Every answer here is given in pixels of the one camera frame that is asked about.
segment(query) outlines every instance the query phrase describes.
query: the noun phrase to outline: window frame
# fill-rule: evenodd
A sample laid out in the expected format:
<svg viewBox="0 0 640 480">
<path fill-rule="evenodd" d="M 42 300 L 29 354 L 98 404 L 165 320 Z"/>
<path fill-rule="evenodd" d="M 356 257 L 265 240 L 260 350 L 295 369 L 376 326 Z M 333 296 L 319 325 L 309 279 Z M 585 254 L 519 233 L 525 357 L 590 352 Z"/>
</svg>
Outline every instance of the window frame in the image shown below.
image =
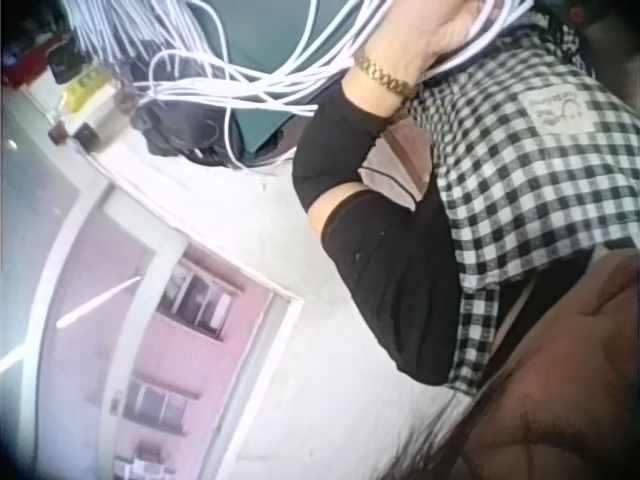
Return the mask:
<svg viewBox="0 0 640 480">
<path fill-rule="evenodd" d="M 129 390 L 132 388 L 132 385 L 134 383 L 137 383 L 139 385 L 139 390 L 138 393 L 136 395 L 136 399 L 135 399 L 135 403 L 134 405 L 129 405 Z M 144 400 L 144 394 L 146 392 L 147 389 L 151 389 L 152 391 L 154 391 L 157 394 L 163 395 L 164 399 L 162 401 L 162 408 L 160 410 L 160 414 L 158 415 L 158 420 L 154 421 L 153 418 L 151 418 L 150 416 L 144 415 L 144 413 L 141 413 L 141 406 L 142 406 L 142 402 Z M 164 414 L 166 412 L 167 409 L 167 403 L 169 402 L 169 398 L 171 396 L 175 396 L 176 398 L 179 398 L 180 400 L 184 401 L 185 403 L 185 407 L 184 410 L 182 412 L 182 417 L 180 419 L 180 426 L 175 426 L 175 425 L 169 425 L 167 423 L 163 422 L 163 418 L 164 418 Z M 184 420 L 185 417 L 187 415 L 187 410 L 189 409 L 189 399 L 183 395 L 180 395 L 179 393 L 175 393 L 175 392 L 171 392 L 169 390 L 163 389 L 163 388 L 159 388 L 156 387 L 155 385 L 150 385 L 140 379 L 137 378 L 132 378 L 129 381 L 129 387 L 127 389 L 127 397 L 125 398 L 125 402 L 124 402 L 124 409 L 123 409 L 123 416 L 128 419 L 131 420 L 132 422 L 138 423 L 140 425 L 144 425 L 147 426 L 149 428 L 153 428 L 154 430 L 159 430 L 162 432 L 166 432 L 166 433 L 171 433 L 171 434 L 176 434 L 176 435 L 185 435 L 184 432 Z"/>
<path fill-rule="evenodd" d="M 231 285 L 228 285 L 226 282 L 217 278 L 215 275 L 207 272 L 206 270 L 203 270 L 193 262 L 190 262 L 189 260 L 186 260 L 184 258 L 180 259 L 177 265 L 187 270 L 188 275 L 185 278 L 182 286 L 180 287 L 180 290 L 178 291 L 178 294 L 176 295 L 176 298 L 173 301 L 173 304 L 171 305 L 171 308 L 168 312 L 170 315 L 169 318 L 173 321 L 176 321 L 182 325 L 185 325 L 191 328 L 192 330 L 195 330 L 198 333 L 211 337 L 217 341 L 223 341 L 222 332 L 229 318 L 231 309 L 233 308 L 233 303 L 235 302 L 238 289 L 235 287 L 232 287 Z M 184 318 L 181 318 L 178 315 L 178 309 L 185 298 L 185 295 L 187 293 L 189 286 L 191 285 L 191 282 L 195 277 L 198 277 L 207 285 L 207 293 L 204 300 L 202 301 L 202 305 L 200 306 L 200 309 L 198 310 L 198 314 L 196 315 L 195 321 L 191 323 L 190 321 L 185 320 Z M 209 300 L 211 299 L 212 295 L 216 290 L 220 292 L 220 298 L 218 302 L 216 302 L 216 308 L 214 309 L 211 318 L 205 319 L 203 318 L 203 314 L 207 307 L 207 303 L 209 302 Z M 213 320 L 213 317 L 216 315 L 216 312 L 218 311 L 218 307 L 221 304 L 222 299 L 225 297 L 229 299 L 227 306 L 225 308 L 224 313 L 222 314 L 222 319 L 219 322 L 220 326 L 214 329 L 210 327 L 211 320 Z"/>
</svg>

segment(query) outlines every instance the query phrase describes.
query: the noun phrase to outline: label patch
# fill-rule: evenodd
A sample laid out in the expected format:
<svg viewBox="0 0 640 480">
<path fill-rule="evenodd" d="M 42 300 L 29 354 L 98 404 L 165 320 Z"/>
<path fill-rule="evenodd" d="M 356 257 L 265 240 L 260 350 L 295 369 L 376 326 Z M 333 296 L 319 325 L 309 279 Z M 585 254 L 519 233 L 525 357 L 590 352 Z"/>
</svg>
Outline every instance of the label patch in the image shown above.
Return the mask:
<svg viewBox="0 0 640 480">
<path fill-rule="evenodd" d="M 532 90 L 519 97 L 541 135 L 596 131 L 598 117 L 589 109 L 589 97 L 573 85 Z"/>
</svg>

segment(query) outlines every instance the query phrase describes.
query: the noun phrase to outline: woman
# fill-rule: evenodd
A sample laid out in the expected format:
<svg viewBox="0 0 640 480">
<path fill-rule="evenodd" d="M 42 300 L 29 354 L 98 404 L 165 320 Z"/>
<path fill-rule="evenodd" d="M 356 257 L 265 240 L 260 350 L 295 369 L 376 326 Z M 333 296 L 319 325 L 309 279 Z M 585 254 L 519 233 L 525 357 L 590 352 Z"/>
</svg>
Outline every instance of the woman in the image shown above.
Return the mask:
<svg viewBox="0 0 640 480">
<path fill-rule="evenodd" d="M 640 451 L 640 121 L 539 12 L 407 98 L 477 11 L 396 0 L 305 130 L 294 186 L 398 368 L 474 397 L 384 478 L 617 478 Z M 413 212 L 358 174 L 403 101 L 433 145 Z"/>
</svg>

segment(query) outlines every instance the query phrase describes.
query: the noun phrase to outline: black long sleeve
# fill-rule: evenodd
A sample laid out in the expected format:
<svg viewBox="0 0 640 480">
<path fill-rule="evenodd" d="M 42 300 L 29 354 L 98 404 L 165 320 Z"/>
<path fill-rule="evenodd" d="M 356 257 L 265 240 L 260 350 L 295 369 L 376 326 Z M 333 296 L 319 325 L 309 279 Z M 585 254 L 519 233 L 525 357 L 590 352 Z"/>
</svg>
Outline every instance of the black long sleeve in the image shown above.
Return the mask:
<svg viewBox="0 0 640 480">
<path fill-rule="evenodd" d="M 352 105 L 339 86 L 322 99 L 294 160 L 294 187 L 305 210 L 329 189 L 361 180 L 358 169 L 386 124 Z M 436 186 L 415 213 L 380 193 L 358 193 L 336 208 L 322 243 L 398 368 L 426 384 L 446 383 L 460 284 Z"/>
</svg>

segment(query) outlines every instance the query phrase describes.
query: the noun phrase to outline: red object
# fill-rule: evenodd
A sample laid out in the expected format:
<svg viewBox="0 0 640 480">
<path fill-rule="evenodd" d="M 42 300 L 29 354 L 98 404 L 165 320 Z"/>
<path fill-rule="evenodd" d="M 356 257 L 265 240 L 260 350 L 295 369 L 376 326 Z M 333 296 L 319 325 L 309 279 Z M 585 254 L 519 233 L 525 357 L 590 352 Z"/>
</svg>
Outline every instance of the red object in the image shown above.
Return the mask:
<svg viewBox="0 0 640 480">
<path fill-rule="evenodd" d="M 68 138 L 69 133 L 67 132 L 67 128 L 62 122 L 56 123 L 53 128 L 49 130 L 49 139 L 56 147 L 67 143 Z"/>
<path fill-rule="evenodd" d="M 25 83 L 33 82 L 47 69 L 47 52 L 61 39 L 62 33 L 58 33 L 42 45 L 29 50 L 16 65 L 3 67 L 2 84 L 17 89 Z"/>
<path fill-rule="evenodd" d="M 569 10 L 569 21 L 576 25 L 585 23 L 587 21 L 587 12 L 582 7 L 573 7 Z"/>
</svg>

